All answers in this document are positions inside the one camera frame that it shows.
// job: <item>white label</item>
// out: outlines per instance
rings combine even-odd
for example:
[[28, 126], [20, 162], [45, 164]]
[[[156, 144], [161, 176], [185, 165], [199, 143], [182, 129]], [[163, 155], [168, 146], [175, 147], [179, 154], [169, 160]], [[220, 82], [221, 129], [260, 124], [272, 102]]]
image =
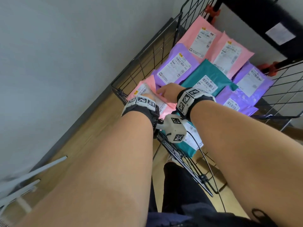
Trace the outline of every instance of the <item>white label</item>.
[[253, 68], [239, 81], [239, 83], [237, 83], [237, 85], [245, 95], [251, 97], [263, 81], [264, 78]]
[[202, 79], [194, 85], [194, 87], [198, 87], [210, 94], [213, 94], [218, 89], [218, 86], [206, 75], [203, 76]]
[[229, 107], [235, 111], [239, 111], [240, 110], [240, 107], [239, 105], [234, 102], [231, 98], [229, 98], [224, 104], [223, 106], [226, 106], [226, 107]]
[[200, 58], [204, 58], [215, 38], [216, 34], [206, 30], [205, 28], [202, 28], [190, 46], [189, 51]]
[[159, 99], [149, 88], [147, 84], [142, 84], [135, 92], [134, 95], [143, 95], [143, 94], [151, 94], [155, 98], [156, 104], [159, 107], [160, 115], [164, 112], [167, 104], [164, 103], [161, 99]]
[[[203, 146], [202, 140], [198, 134], [197, 129], [195, 129], [192, 125], [190, 125], [188, 122], [184, 125], [185, 129], [187, 131], [189, 131], [193, 137], [195, 138], [195, 140], [197, 141], [197, 143], [199, 144], [199, 147], [201, 148]], [[184, 142], [186, 142], [188, 145], [190, 145], [193, 149], [197, 150], [199, 149], [199, 147], [197, 146], [195, 140], [191, 137], [190, 134], [186, 134], [186, 136], [184, 137]]]
[[236, 62], [242, 52], [242, 48], [236, 45], [232, 45], [230, 41], [226, 42], [225, 46], [214, 60], [214, 65], [220, 69], [225, 75], [232, 68], [232, 65]]
[[281, 23], [278, 23], [277, 25], [272, 27], [265, 34], [267, 36], [269, 36], [278, 45], [282, 45], [296, 37], [287, 28], [285, 28]]
[[165, 84], [174, 83], [189, 68], [190, 63], [179, 53], [157, 73]]

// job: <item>wrist-mounted tracker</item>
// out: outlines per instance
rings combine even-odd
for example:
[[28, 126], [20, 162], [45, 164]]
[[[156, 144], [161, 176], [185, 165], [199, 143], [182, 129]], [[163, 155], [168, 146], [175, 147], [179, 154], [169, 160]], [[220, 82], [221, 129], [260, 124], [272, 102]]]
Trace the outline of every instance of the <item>wrist-mounted tracker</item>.
[[156, 102], [146, 96], [137, 96], [127, 102], [121, 116], [130, 111], [139, 111], [149, 118], [153, 129], [155, 130], [160, 116], [159, 107]]
[[177, 96], [176, 110], [181, 115], [181, 119], [190, 120], [190, 112], [196, 103], [203, 100], [211, 100], [216, 102], [214, 96], [195, 87], [188, 87], [182, 90]]

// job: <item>wire mesh cart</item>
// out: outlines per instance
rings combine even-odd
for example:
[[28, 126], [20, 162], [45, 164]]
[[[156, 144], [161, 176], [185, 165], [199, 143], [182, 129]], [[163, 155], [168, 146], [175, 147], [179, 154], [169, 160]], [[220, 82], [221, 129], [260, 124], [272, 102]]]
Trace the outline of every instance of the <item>wire mesh cart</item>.
[[[299, 118], [303, 114], [303, 49], [301, 49], [303, 46], [297, 46], [298, 44], [303, 45], [303, 39], [301, 39], [303, 37], [297, 37], [297, 41], [287, 42], [286, 46], [279, 46], [266, 35], [266, 31], [262, 29], [260, 24], [255, 23], [258, 19], [247, 17], [245, 11], [247, 8], [252, 8], [256, 5], [259, 7], [260, 3], [262, 3], [263, 8], [261, 8], [261, 11], [271, 9], [274, 12], [283, 12], [276, 2], [277, 0], [186, 0], [181, 7], [180, 13], [166, 23], [157, 35], [114, 79], [112, 82], [114, 94], [126, 104], [126, 97], [133, 91], [139, 81], [150, 76], [152, 71], [157, 69], [167, 59], [172, 47], [184, 35], [195, 19], [200, 15], [207, 19], [208, 22], [214, 22], [214, 18], [219, 15], [219, 9], [224, 3], [248, 26], [287, 58], [262, 70], [265, 74], [274, 71], [277, 75], [271, 78], [274, 80], [274, 84], [256, 104], [256, 107], [259, 108], [259, 113], [252, 117], [268, 124], [274, 122], [279, 125], [278, 129], [281, 131], [286, 129], [287, 126], [292, 126], [291, 120]], [[293, 21], [289, 15], [281, 15], [280, 12], [276, 20], [277, 22], [286, 21], [286, 23], [296, 27], [297, 34], [302, 33], [303, 35], [303, 28], [296, 21]], [[272, 26], [277, 24], [277, 22], [274, 20], [270, 21]], [[215, 189], [214, 185], [210, 183], [211, 178], [208, 179], [195, 162], [170, 143], [164, 134], [157, 133], [155, 137], [169, 154], [187, 169], [193, 179], [210, 196], [213, 196], [213, 192], [218, 194], [226, 186], [224, 184], [219, 190]]]

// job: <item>package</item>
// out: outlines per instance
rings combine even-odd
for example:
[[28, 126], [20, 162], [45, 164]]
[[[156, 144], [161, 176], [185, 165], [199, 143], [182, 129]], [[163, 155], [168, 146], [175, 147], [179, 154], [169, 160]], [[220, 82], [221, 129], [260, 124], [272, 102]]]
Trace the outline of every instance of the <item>package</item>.
[[211, 51], [209, 61], [231, 79], [253, 55], [223, 32]]
[[[194, 127], [194, 125], [191, 122], [187, 122], [184, 125], [185, 129], [189, 131], [197, 143], [199, 144], [199, 147], [203, 147], [202, 140], [198, 134], [197, 129]], [[199, 149], [198, 145], [196, 144], [195, 140], [192, 138], [192, 136], [187, 133], [184, 137], [184, 140], [181, 143], [176, 143], [175, 145], [181, 149], [189, 158], [192, 158], [194, 154], [196, 153], [197, 149]]]
[[258, 110], [258, 108], [249, 105], [246, 101], [241, 99], [229, 87], [225, 87], [220, 92], [220, 94], [216, 97], [216, 101], [223, 106], [229, 107], [247, 116], [251, 116]]
[[207, 20], [198, 16], [178, 43], [184, 44], [201, 63], [205, 58], [208, 59], [221, 35]]
[[247, 62], [237, 73], [234, 83], [239, 87], [235, 93], [254, 106], [274, 82]]
[[145, 80], [141, 80], [137, 87], [127, 96], [127, 100], [143, 94], [152, 94], [155, 98], [156, 104], [159, 107], [160, 119], [164, 119], [166, 115], [171, 114], [176, 110], [176, 103], [168, 103], [161, 95], [156, 93], [156, 84], [154, 76], [149, 76]]
[[197, 67], [199, 62], [181, 43], [176, 44], [164, 63], [152, 72], [156, 85], [164, 86], [169, 83], [179, 84], [185, 80]]
[[233, 91], [238, 88], [236, 84], [208, 60], [204, 60], [181, 86], [198, 87], [213, 96], [217, 96], [226, 86], [229, 86]]

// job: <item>forearm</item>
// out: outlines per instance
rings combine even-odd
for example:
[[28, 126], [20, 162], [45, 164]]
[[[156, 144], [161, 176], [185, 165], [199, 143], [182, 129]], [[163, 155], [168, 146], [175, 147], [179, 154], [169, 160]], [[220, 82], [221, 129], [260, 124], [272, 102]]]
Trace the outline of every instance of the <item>forearm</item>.
[[124, 115], [20, 226], [145, 225], [152, 135], [145, 115]]
[[292, 224], [298, 220], [303, 208], [300, 144], [212, 101], [197, 103], [190, 117], [248, 215], [259, 208], [277, 223], [285, 224], [285, 216]]

